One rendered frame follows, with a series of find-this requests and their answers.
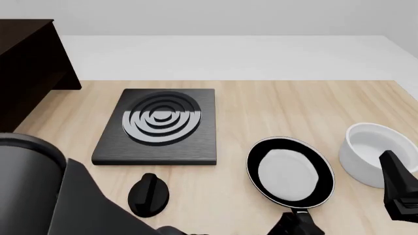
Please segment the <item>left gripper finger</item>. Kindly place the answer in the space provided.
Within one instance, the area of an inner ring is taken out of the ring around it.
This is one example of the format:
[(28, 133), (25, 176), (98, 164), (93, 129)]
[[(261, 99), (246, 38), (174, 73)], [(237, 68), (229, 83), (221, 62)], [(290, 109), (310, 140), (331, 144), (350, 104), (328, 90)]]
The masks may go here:
[(296, 227), (295, 216), (291, 212), (283, 213), (280, 220), (267, 235), (293, 235)]
[(325, 233), (314, 223), (309, 213), (296, 213), (298, 225), (295, 229), (296, 235), (325, 235)]

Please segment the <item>black frying pan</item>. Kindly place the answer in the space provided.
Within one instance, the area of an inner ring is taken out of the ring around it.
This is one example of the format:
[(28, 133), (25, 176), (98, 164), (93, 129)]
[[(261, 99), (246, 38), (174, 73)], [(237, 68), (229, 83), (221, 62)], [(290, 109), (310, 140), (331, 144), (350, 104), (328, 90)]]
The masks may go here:
[(288, 136), (256, 142), (246, 158), (246, 170), (264, 197), (309, 217), (309, 209), (324, 204), (335, 190), (334, 171), (311, 145)]

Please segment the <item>round black stove knob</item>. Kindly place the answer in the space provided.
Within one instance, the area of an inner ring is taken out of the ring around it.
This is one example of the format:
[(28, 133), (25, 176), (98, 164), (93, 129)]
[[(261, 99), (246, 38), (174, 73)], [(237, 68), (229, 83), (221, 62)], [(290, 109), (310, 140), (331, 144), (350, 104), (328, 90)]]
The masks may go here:
[(138, 217), (149, 218), (161, 213), (169, 202), (167, 184), (155, 174), (144, 174), (130, 189), (127, 202)]

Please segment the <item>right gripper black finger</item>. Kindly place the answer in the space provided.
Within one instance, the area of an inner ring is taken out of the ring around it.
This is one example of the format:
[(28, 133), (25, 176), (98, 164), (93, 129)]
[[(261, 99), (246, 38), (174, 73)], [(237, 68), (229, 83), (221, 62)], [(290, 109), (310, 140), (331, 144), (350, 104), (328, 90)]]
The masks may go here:
[(384, 203), (398, 200), (402, 204), (418, 204), (418, 179), (398, 156), (391, 150), (385, 150), (379, 161), (384, 179)]

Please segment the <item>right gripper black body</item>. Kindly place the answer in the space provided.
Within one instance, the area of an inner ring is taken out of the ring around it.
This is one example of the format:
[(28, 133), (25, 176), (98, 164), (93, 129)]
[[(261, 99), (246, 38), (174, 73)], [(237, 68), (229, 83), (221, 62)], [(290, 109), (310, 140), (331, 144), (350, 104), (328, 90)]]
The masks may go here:
[(418, 198), (399, 198), (385, 203), (393, 221), (418, 222)]

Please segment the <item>dark wooden cabinet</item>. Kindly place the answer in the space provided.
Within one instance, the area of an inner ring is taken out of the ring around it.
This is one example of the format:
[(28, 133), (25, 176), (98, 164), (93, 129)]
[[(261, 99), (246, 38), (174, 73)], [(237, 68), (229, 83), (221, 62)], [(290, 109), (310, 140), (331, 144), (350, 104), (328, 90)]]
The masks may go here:
[(81, 83), (51, 19), (0, 19), (0, 133), (11, 133), (52, 90)]

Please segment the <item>flat black stove plate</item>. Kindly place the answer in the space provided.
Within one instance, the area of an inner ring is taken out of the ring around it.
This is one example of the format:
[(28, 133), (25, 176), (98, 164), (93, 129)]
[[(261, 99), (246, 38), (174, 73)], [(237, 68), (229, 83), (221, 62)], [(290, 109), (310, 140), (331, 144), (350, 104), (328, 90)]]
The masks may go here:
[(124, 89), (91, 162), (214, 166), (215, 101), (214, 89)]

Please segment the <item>white ceramic bowl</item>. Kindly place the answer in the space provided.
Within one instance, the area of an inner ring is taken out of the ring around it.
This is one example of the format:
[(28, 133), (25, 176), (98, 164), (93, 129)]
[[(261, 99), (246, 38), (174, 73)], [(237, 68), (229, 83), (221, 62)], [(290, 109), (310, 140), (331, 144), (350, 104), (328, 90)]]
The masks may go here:
[(409, 172), (418, 172), (418, 146), (402, 133), (375, 123), (356, 123), (347, 129), (340, 164), (355, 180), (383, 188), (379, 157), (386, 150), (394, 152)]

